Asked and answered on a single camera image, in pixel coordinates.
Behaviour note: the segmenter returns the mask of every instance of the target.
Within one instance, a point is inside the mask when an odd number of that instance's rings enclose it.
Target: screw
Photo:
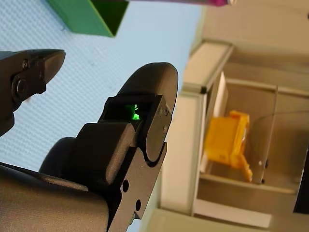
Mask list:
[[[23,94],[26,90],[26,81],[24,79],[21,79],[18,81],[17,86],[16,86],[16,91],[18,94]]]
[[[28,67],[29,67],[28,60],[25,59],[25,60],[23,61],[23,69],[27,69]]]
[[[132,225],[134,218],[135,218],[135,214],[132,215],[132,218],[131,218],[131,221],[130,221],[130,225]]]
[[[39,76],[40,80],[42,80],[44,77],[43,77],[43,73],[40,72],[40,76]]]

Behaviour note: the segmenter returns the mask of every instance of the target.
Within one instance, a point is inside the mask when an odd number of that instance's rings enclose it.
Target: black robotic arm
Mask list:
[[[0,53],[0,134],[23,100],[46,90],[64,55]],[[167,151],[177,86],[171,64],[147,64],[107,99],[97,123],[59,140],[38,173],[0,163],[0,231],[124,232],[141,219]]]

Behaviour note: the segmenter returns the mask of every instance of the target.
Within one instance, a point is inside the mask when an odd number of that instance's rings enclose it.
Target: wall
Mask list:
[[[234,44],[234,61],[308,72],[308,9],[307,0],[238,0],[234,6],[209,7],[203,36]]]

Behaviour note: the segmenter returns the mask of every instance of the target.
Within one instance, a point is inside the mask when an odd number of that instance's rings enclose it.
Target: hole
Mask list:
[[[124,192],[127,192],[129,190],[129,182],[128,182],[128,180],[124,180],[124,182],[122,184],[122,190]]]
[[[139,211],[139,210],[140,210],[140,207],[141,207],[141,202],[140,202],[140,200],[137,200],[136,203],[135,203],[135,209],[136,209],[136,211]]]

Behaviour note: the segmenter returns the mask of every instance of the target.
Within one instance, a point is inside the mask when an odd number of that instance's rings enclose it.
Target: pink object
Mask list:
[[[229,2],[227,0],[208,0],[206,5],[214,5],[214,6],[225,6],[228,5]]]
[[[236,2],[236,0],[145,0],[145,1],[182,2],[182,3],[211,5],[211,6],[226,6],[226,5],[232,5]]]

